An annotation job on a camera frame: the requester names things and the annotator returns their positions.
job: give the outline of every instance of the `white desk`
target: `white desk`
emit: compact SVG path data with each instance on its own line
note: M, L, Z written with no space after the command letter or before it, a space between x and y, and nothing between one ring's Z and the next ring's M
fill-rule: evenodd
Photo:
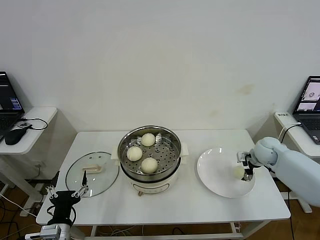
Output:
M24 109L25 114L23 117L26 119L40 118L46 121L48 124L57 113L55 107L29 107ZM29 121L34 128L43 128L45 123L39 120ZM5 140L0 142L0 159L1 155L23 155L28 153L33 145L36 143L40 135L44 130L32 130L29 129L21 140L15 145L6 145ZM39 202L42 198L41 194L27 183L20 174L13 169L6 161L0 162L0 173L4 175L8 180L9 184L17 185L22 191L29 195L29 199L24 205L24 208L31 208L34 202ZM24 211L21 212L20 216L27 216L28 214Z
M274 117L282 128L288 124L297 122L287 111L276 112ZM302 127L293 127L286 134L291 138L301 153L313 160L320 160L320 145L315 144Z
M56 189L66 190L69 167L87 153L111 153L127 132L80 132L77 134L61 168ZM138 196L120 169L114 184L105 192L82 198L74 206L75 225L151 225L255 222L243 233L248 237L271 220L283 220L290 212L272 177L264 167L256 169L255 187L248 195L229 199L209 191L195 173L199 156L207 149L231 148L248 151L253 146L246 130L177 130L188 145L189 159L179 167L178 179L171 188L157 195ZM36 218L45 225L51 216L46 209L49 199Z

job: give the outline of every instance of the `dough ball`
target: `dough ball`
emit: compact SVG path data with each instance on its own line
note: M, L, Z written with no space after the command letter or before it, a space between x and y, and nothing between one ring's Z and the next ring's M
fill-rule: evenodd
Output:
M142 157L142 150L137 146L132 146L126 152L126 157L132 161L138 161Z
M233 175L236 179L242 179L244 177L244 174L245 174L245 169L243 166L236 166L234 169L233 169Z
M150 147L156 142L156 137L152 133L146 133L141 138L141 144L146 147Z
M141 163L141 170L145 174L152 174L157 170L157 168L158 168L158 162L152 157L147 157Z

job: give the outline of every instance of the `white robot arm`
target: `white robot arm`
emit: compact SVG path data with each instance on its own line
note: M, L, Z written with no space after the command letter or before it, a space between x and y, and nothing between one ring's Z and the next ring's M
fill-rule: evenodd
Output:
M238 158L245 166L243 180L251 180L254 168L266 166L306 202L320 207L320 164L309 157L288 149L273 137L265 137Z

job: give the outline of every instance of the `wooden floor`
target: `wooden floor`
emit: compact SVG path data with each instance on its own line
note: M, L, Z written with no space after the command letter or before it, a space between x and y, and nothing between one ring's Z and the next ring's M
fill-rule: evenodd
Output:
M278 184L281 191L286 191L287 187L283 184ZM27 195L19 188L8 189L5 196L19 205L23 205L27 200ZM17 210L18 207L2 198L6 209ZM291 200L291 214L292 224L295 240L320 240L320 208L312 207L313 213L306 214L302 211L298 201ZM12 224L10 231L9 224L7 222L15 221L18 224L19 229L23 229L29 225L32 225L20 232L21 236L27 233L34 233L40 230L37 226L35 218L33 216L20 217L20 212L17 211L4 211L0 209L0 239L4 238L8 234L17 231L16 224ZM246 223L241 223L241 228L244 228ZM96 236L109 236L112 230L124 230L132 226L101 226L97 229ZM91 226L79 227L87 236L91 233ZM231 228L229 224L188 224L188 225L146 225L143 227L143 233L145 236L152 235L171 235L171 234L213 234L213 233L227 233ZM129 231L125 231L127 236L140 236L142 235L142 226L135 226ZM16 233L8 240L16 240L19 235ZM256 232L254 235L248 238L248 240L292 240L290 220L272 221L267 226Z

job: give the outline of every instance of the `computer mouse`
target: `computer mouse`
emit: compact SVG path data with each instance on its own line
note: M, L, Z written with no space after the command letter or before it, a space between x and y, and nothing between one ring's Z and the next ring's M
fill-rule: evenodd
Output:
M15 145L26 134L27 128L14 129L5 134L4 141L7 145Z

